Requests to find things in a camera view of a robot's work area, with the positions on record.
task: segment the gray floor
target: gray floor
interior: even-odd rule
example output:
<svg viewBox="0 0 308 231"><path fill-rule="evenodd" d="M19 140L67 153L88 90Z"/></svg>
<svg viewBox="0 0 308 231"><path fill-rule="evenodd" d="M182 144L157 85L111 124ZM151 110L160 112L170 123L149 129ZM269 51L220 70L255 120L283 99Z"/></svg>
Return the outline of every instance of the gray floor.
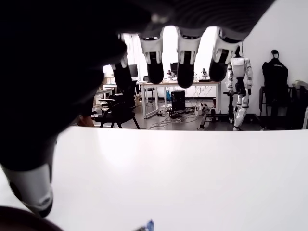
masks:
<svg viewBox="0 0 308 231"><path fill-rule="evenodd" d="M209 107L213 106L211 100L189 100L186 101L186 107L195 106L196 103L206 103ZM147 110L152 111L155 109L155 104L149 103L147 105ZM154 115L148 119L143 119L143 113L142 113L142 104L140 104L136 109L134 110L136 120L140 126L140 128L150 128L153 125L160 123L161 121L165 119L169 119L169 115L165 115L165 117ZM166 125L163 125L163 127L160 127L159 130L187 130L187 131L196 131L197 128L200 126L200 122L202 120L202 116L195 116L195 115L188 115L187 119L184 119L181 123L169 123ZM109 128L111 124L104 124L104 128ZM133 120L130 120L124 124L122 124L122 128L130 128L130 129L137 129L136 125ZM243 124L242 130L260 130L260 126L258 124ZM227 122L206 122L205 123L205 130L210 131L232 131L233 125Z"/></svg>

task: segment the black office chair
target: black office chair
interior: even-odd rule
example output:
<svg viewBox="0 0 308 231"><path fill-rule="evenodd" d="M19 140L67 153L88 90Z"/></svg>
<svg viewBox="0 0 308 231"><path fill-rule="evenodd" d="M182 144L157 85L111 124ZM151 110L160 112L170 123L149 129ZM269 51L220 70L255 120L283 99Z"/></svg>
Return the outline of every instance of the black office chair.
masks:
<svg viewBox="0 0 308 231"><path fill-rule="evenodd" d="M135 118L135 113L127 107L125 102L119 102L117 100L107 99L103 100L107 104L102 104L102 106L107 106L102 109L102 115L94 118L95 122L101 123L101 128L105 123L111 123L113 128L114 124L117 123L119 128L122 128L121 124L134 120L137 129L140 129L137 120Z"/></svg>
<svg viewBox="0 0 308 231"><path fill-rule="evenodd" d="M143 80L144 80L144 81L149 81L149 82L150 82L148 76L144 76L144 77L143 77ZM152 92L151 103L153 103L153 91L154 91L154 90L155 90L155 88L147 88L147 91L151 91L151 92Z"/></svg>
<svg viewBox="0 0 308 231"><path fill-rule="evenodd" d="M115 95L110 95L109 99L111 100L117 100L117 102L125 102L128 108L134 109L136 107L135 103L135 88L136 88L136 80L132 80L131 86L129 89L123 91L123 94L115 94Z"/></svg>

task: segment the small blue object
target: small blue object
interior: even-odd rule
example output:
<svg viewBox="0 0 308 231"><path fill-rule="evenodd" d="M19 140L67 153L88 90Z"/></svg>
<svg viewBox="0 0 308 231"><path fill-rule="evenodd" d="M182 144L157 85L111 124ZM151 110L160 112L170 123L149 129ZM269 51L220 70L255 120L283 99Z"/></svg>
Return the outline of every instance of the small blue object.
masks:
<svg viewBox="0 0 308 231"><path fill-rule="evenodd" d="M168 90L166 90L166 100L171 100L171 95Z"/></svg>
<svg viewBox="0 0 308 231"><path fill-rule="evenodd" d="M154 222L152 220L150 220L147 224L146 224L146 228L147 231L154 231Z"/></svg>

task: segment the computer monitor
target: computer monitor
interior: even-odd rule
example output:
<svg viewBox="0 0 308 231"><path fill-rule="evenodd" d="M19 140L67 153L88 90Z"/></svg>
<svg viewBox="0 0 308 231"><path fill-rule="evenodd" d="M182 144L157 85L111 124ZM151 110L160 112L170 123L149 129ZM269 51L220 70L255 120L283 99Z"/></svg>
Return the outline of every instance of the computer monitor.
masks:
<svg viewBox="0 0 308 231"><path fill-rule="evenodd" d="M178 74L178 63L170 63L170 71L175 75Z"/></svg>
<svg viewBox="0 0 308 231"><path fill-rule="evenodd" d="M138 66L137 64L133 64L133 65L128 65L129 70L130 70L130 75L132 78L134 77L138 77Z"/></svg>

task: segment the chair leg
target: chair leg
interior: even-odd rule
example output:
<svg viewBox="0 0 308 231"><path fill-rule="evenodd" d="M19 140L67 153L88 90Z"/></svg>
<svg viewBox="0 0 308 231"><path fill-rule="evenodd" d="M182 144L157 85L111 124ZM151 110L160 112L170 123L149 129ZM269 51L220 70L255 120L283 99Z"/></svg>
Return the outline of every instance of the chair leg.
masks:
<svg viewBox="0 0 308 231"><path fill-rule="evenodd" d="M140 129L139 124L137 123L137 120L136 120L135 117L133 117L133 120L134 120L134 122L135 122L135 125L136 125L137 129Z"/></svg>

